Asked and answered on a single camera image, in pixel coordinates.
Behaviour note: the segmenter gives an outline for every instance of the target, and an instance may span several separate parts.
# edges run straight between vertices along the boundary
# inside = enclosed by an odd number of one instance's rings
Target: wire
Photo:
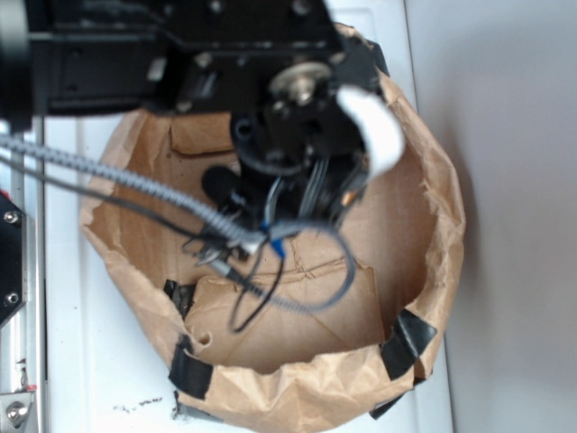
[[[327,301],[309,305],[302,305],[291,299],[278,298],[271,295],[270,303],[282,309],[287,309],[302,314],[311,314],[324,309],[328,309],[337,303],[353,284],[355,262],[351,250],[343,238],[338,234],[338,232],[336,232],[335,229],[328,224],[298,220],[273,224],[267,234],[258,230],[250,231],[237,225],[233,221],[229,220],[226,216],[219,214],[217,211],[213,210],[211,207],[200,202],[199,200],[192,198],[189,195],[184,194],[167,185],[164,185],[156,180],[146,178],[137,173],[112,167],[97,161],[92,161],[90,159],[69,152],[58,151],[49,147],[27,143],[21,139],[14,138],[5,134],[0,134],[0,147],[20,154],[30,155],[38,160],[43,160],[60,165],[62,167],[70,168],[72,170],[112,180],[128,188],[132,188],[142,193],[151,195],[155,198],[159,198],[177,207],[182,207],[190,211],[196,217],[203,220],[217,233],[228,239],[261,244],[265,242],[267,238],[274,241],[297,235],[298,233],[307,230],[324,232],[325,234],[332,237],[344,252],[347,274],[343,285],[334,294],[334,296]],[[70,185],[68,185],[68,187],[70,187],[70,190],[75,190],[78,188],[72,187]],[[241,283],[248,289],[248,291],[261,298],[266,298],[269,296],[264,290],[254,285],[251,281],[247,281],[246,278],[244,278],[237,270],[235,270],[235,268],[230,268],[228,277],[233,281]]]
[[[328,170],[328,159],[322,158],[315,163],[315,167],[308,180],[307,187],[298,208],[298,217],[309,218],[315,209],[318,195],[325,182],[326,171]]]
[[[82,187],[79,187],[77,185],[69,184],[63,180],[52,178],[51,176],[47,176],[47,175],[40,173],[38,171],[27,169],[27,168],[25,168],[19,164],[14,163],[13,161],[10,161],[8,158],[5,158],[4,156],[0,156],[0,163],[8,165],[13,170],[20,171],[21,173],[24,173],[27,176],[31,176],[31,177],[33,177],[33,178],[35,178],[41,182],[50,183],[51,185],[54,185],[58,188],[72,191],[72,192],[75,192],[77,194],[81,194],[83,196],[97,198],[97,199],[103,200],[105,202],[111,203],[113,205],[116,205],[118,207],[124,207],[124,208],[126,208],[126,209],[128,209],[128,210],[130,210],[136,214],[139,214],[139,215],[142,215],[143,217],[149,218],[150,220],[154,221],[155,223],[160,224],[161,226],[167,227],[169,230],[172,230],[173,232],[178,233],[179,235],[184,235],[184,236],[188,236],[188,237],[197,237],[197,234],[187,230],[184,227],[178,226],[177,224],[169,221],[167,218],[165,218],[161,214],[154,212],[153,210],[150,210],[147,207],[136,204],[130,200],[126,200],[126,199],[118,198],[118,197],[107,196],[106,194],[103,194],[99,191],[96,191],[95,189],[82,188]]]
[[[162,184],[157,180],[152,180],[132,171],[112,167],[102,162],[92,161],[73,153],[27,143],[24,140],[6,134],[0,134],[0,147],[16,153],[29,155],[37,160],[43,160],[99,178],[112,180],[120,185],[159,198],[177,207],[182,207],[203,220],[208,226],[211,226],[217,233],[227,239],[247,243],[261,243],[266,238],[263,232],[247,230],[237,225],[200,200]]]
[[[346,264],[346,276],[344,278],[341,287],[331,296],[328,300],[323,302],[317,302],[314,304],[301,304],[292,299],[286,299],[282,297],[270,296],[268,302],[276,307],[292,311],[298,314],[315,314],[319,311],[331,308],[337,302],[339,302],[344,295],[349,291],[353,285],[354,276],[356,273],[355,261],[353,258],[353,253],[351,252],[349,246],[346,244],[344,239],[338,234],[334,228],[331,226],[318,223],[316,221],[289,221],[289,222],[279,222],[270,227],[269,236],[270,239],[282,239],[285,237],[296,235],[303,231],[317,231],[323,232],[329,235],[343,250],[344,261]],[[259,286],[255,285],[252,281],[247,280],[243,277],[234,267],[227,269],[227,278],[230,280],[242,284],[245,289],[250,293],[260,297],[267,298],[269,293],[261,289]]]
[[[285,188],[285,181],[283,178],[278,177],[272,183],[270,187],[269,194],[267,195],[267,201],[264,204],[264,225],[269,227],[274,220],[274,216],[277,213],[277,203],[279,202],[280,193]]]
[[[246,329],[251,324],[251,322],[254,319],[256,319],[256,317],[261,313],[262,309],[264,309],[264,307],[270,302],[270,300],[274,296],[275,291],[277,291],[277,288],[280,285],[280,279],[282,278],[282,274],[284,272],[284,269],[285,269],[285,259],[281,259],[280,265],[279,265],[279,270],[277,271],[277,276],[275,277],[275,280],[272,283],[270,290],[267,292],[267,294],[264,297],[264,299],[262,300],[262,302],[258,305],[258,307],[256,309],[254,309],[254,311],[249,315],[249,317],[247,319],[244,320],[244,322],[239,327],[235,327],[234,324],[236,323],[236,318],[238,317],[238,310],[241,307],[241,303],[243,302],[244,295],[246,295],[246,293],[248,293],[250,291],[248,286],[243,287],[243,292],[240,294],[240,296],[237,298],[236,302],[234,303],[233,312],[231,313],[231,318],[230,318],[229,323],[228,323],[228,326],[229,326],[229,328],[231,328],[231,331],[233,331],[235,334],[243,332],[244,329]]]
[[[257,252],[257,256],[256,256],[256,261],[254,262],[254,265],[251,269],[251,271],[249,272],[248,276],[246,277],[246,279],[248,281],[252,280],[252,277],[254,277],[254,274],[257,272],[257,270],[259,269],[259,267],[261,267],[261,261],[262,261],[262,256],[263,256],[263,251],[264,251],[264,244],[262,244],[259,247],[259,251]]]

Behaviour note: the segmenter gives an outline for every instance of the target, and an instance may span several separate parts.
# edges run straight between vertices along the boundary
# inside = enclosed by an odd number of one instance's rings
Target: gray braided cable
[[[0,147],[9,151],[25,154],[37,160],[66,167],[82,173],[97,176],[138,190],[174,206],[186,209],[194,216],[211,226],[217,233],[227,239],[239,240],[247,243],[261,243],[266,235],[259,231],[249,231],[238,226],[225,216],[222,216],[210,206],[190,197],[183,192],[164,185],[157,180],[146,178],[132,171],[119,169],[102,162],[92,161],[73,153],[51,149],[50,147],[38,146],[27,143],[24,140],[6,134],[0,134]]]

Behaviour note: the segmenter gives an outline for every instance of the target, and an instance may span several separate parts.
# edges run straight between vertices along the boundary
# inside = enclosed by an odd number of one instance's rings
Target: wire bundle
[[[167,203],[186,209],[192,215],[201,219],[205,224],[210,226],[221,236],[236,242],[258,243],[262,248],[262,246],[267,242],[271,242],[273,244],[274,242],[279,242],[284,238],[297,235],[300,232],[307,230],[324,233],[334,239],[334,241],[338,244],[344,253],[344,259],[347,267],[346,278],[340,289],[331,298],[316,304],[301,304],[291,299],[275,296],[274,293],[279,287],[280,279],[284,270],[285,263],[284,257],[282,256],[280,257],[279,271],[271,289],[268,291],[265,291],[252,283],[252,276],[256,272],[258,263],[260,262],[259,259],[257,259],[256,266],[248,277],[241,275],[237,270],[235,270],[233,266],[228,265],[228,263],[221,263],[226,269],[225,276],[243,286],[243,292],[236,302],[230,320],[230,325],[234,332],[241,332],[242,330],[246,329],[251,321],[269,303],[281,309],[289,310],[299,314],[314,314],[324,309],[329,309],[343,298],[343,296],[353,284],[355,274],[355,263],[353,255],[346,242],[333,227],[328,224],[306,220],[279,221],[275,223],[271,222],[270,215],[274,214],[275,206],[273,201],[276,201],[278,198],[278,191],[280,191],[280,188],[278,187],[281,187],[281,180],[276,182],[277,187],[271,190],[268,208],[265,209],[265,215],[268,215],[266,218],[268,220],[265,221],[264,224],[265,228],[262,231],[251,231],[237,225],[227,216],[218,213],[206,204],[193,197],[190,197],[187,194],[184,194],[181,191],[164,185],[157,180],[149,179],[128,170],[119,169],[110,165],[103,164],[102,162],[92,161],[88,158],[84,158],[72,153],[58,151],[45,146],[38,146],[33,143],[27,143],[24,140],[6,134],[0,134],[0,148],[5,148],[12,152],[20,153],[23,155],[28,155],[36,160],[53,163],[62,167],[76,170],[78,172],[108,179],[152,197],[159,198]],[[70,190],[78,194],[98,198],[119,207],[124,207],[131,210],[132,212],[136,212],[144,217],[147,217],[157,222],[158,224],[161,224],[162,226],[166,226],[168,229],[180,235],[185,235],[191,238],[197,237],[197,234],[187,230],[185,227],[178,226],[169,221],[164,216],[146,207],[133,203],[132,201],[111,197],[94,189],[86,189],[77,185],[69,184],[62,180],[47,176],[38,171],[30,170],[24,166],[15,164],[2,156],[0,156],[0,163],[9,165],[14,170],[18,170],[42,182],[50,183],[59,188]],[[239,327],[235,327],[234,323],[236,321],[237,310],[240,306],[240,303],[242,302],[244,295],[248,292],[262,298],[263,301]]]

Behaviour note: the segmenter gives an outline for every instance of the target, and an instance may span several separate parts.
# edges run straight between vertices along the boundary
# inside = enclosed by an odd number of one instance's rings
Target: robotic arm
[[[400,158],[375,66],[386,71],[378,46],[343,37],[322,0],[0,2],[0,118],[13,131],[32,115],[229,111],[241,174],[214,167],[203,187],[251,230],[338,227]]]

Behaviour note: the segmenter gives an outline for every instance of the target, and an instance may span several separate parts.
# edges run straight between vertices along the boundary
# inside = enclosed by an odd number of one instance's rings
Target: black electrical tape
[[[192,353],[190,340],[187,336],[181,336],[172,359],[169,379],[179,390],[204,400],[215,368],[193,358],[190,356]]]
[[[385,413],[387,413],[390,408],[392,408],[395,404],[397,404],[397,401],[399,401],[403,395],[397,397],[395,400],[391,400],[391,401],[383,404],[382,406],[379,406],[379,407],[378,407],[377,409],[375,409],[375,410],[371,410],[371,411],[369,412],[369,415],[371,415],[371,417],[372,417],[373,419],[379,419],[379,418],[382,417]]]
[[[436,335],[436,329],[403,309],[393,325],[393,334],[381,346],[380,355],[394,381],[408,372]]]
[[[387,67],[387,61],[385,61],[385,55],[382,52],[382,48],[377,42],[367,40],[370,46],[372,46],[372,57],[375,60],[375,65],[377,68],[385,74],[387,77],[390,77],[389,68]]]
[[[424,381],[425,381],[425,379],[421,379],[420,377],[416,377],[416,378],[415,378],[415,381],[413,382],[413,386],[417,386],[417,385],[419,385],[420,383],[423,383]],[[396,405],[397,402],[398,402],[401,398],[403,398],[405,395],[406,395],[406,393],[405,393],[405,394],[402,394],[402,395],[399,395],[396,399],[386,402],[385,404],[379,406],[379,407],[378,407],[377,409],[375,409],[375,410],[371,410],[371,411],[369,412],[369,415],[371,415],[371,417],[372,417],[373,419],[379,419],[379,418],[382,417],[385,413],[387,413],[394,405]]]

